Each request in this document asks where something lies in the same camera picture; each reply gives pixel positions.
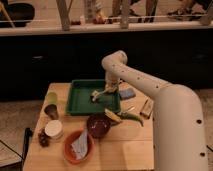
floor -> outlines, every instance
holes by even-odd
[[[207,145],[213,148],[213,89],[196,90],[204,111]],[[34,130],[43,101],[0,102],[0,137],[19,154],[22,154],[26,127]],[[213,171],[213,153],[208,150],[209,171]],[[18,171],[20,166],[7,164],[19,162],[20,158],[0,144],[0,171]]]

cable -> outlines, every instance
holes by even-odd
[[[8,149],[10,149],[12,152],[16,153],[22,160],[23,160],[23,157],[18,153],[16,152],[15,150],[13,150],[10,146],[8,146],[5,142],[3,142],[2,140],[0,140],[0,142],[5,145]]]
[[[211,147],[209,147],[208,145],[206,145],[206,147],[211,151],[213,152],[213,149]]]

dark red bowl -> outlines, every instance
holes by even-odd
[[[110,119],[105,114],[93,114],[87,120],[87,130],[93,138],[104,137],[110,126]]]

green object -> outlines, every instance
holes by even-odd
[[[130,120],[138,121],[140,122],[141,126],[143,126],[143,120],[140,118],[140,116],[137,116],[131,113],[122,113],[119,116],[121,117],[121,119],[130,119]]]
[[[57,105],[57,101],[58,101],[58,97],[57,94],[55,92],[49,92],[46,96],[45,96],[45,100],[47,101],[47,104],[54,104]]]
[[[73,80],[70,87],[66,112],[73,116],[104,113],[105,108],[118,113],[120,111],[120,97],[118,91],[105,93],[97,101],[92,102],[94,90],[103,91],[105,80]]]

dark cabinet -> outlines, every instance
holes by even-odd
[[[117,50],[128,65],[191,88],[213,85],[213,29],[0,37],[0,99],[43,98],[49,83],[104,78]]]

